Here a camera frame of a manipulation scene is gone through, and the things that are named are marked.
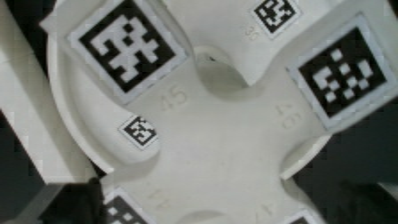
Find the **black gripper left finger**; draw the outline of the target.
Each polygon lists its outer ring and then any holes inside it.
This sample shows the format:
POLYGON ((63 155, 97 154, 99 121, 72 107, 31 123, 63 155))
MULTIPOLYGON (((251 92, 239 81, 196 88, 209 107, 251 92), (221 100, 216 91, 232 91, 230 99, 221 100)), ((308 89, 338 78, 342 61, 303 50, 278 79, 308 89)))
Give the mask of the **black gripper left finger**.
POLYGON ((106 224, 100 179, 68 184, 40 216, 43 224, 106 224))

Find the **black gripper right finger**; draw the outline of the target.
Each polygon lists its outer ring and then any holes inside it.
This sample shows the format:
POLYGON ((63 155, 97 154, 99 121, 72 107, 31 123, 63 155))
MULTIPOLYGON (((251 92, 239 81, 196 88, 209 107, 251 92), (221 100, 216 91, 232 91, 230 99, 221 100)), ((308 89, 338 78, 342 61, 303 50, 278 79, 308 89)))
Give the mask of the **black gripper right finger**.
POLYGON ((342 183, 328 224, 398 224, 398 200, 379 184, 342 183))

